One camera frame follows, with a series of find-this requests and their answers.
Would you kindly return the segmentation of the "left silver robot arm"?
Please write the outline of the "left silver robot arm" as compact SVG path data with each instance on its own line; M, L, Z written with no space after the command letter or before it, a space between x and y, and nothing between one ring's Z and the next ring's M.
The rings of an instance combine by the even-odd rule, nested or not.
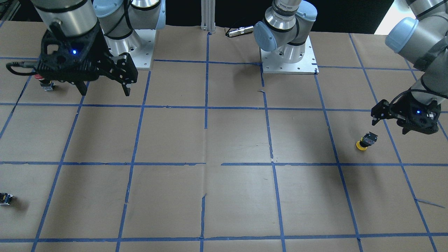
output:
M385 44L423 75L391 102L383 99L371 109L372 125L395 119L402 134L438 131L441 104L448 94L448 15L446 0L408 0L415 18L402 19Z

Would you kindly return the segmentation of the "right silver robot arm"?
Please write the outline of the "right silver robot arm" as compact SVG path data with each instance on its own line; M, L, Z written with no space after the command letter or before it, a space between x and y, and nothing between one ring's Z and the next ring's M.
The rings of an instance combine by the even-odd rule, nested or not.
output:
M138 70L151 67L157 30L166 24L164 0L34 0L47 26L35 78L46 91L54 82L74 85L82 96L86 82L105 76L126 96Z

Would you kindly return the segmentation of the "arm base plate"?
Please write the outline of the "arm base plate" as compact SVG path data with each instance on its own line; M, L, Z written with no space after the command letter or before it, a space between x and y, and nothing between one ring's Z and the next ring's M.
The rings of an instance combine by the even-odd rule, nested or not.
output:
M286 44L271 52L260 49L260 58L266 74L317 75L320 72L309 36L299 46Z
M157 30L134 30L121 40L109 40L110 51L114 56L129 53L138 70L152 67Z

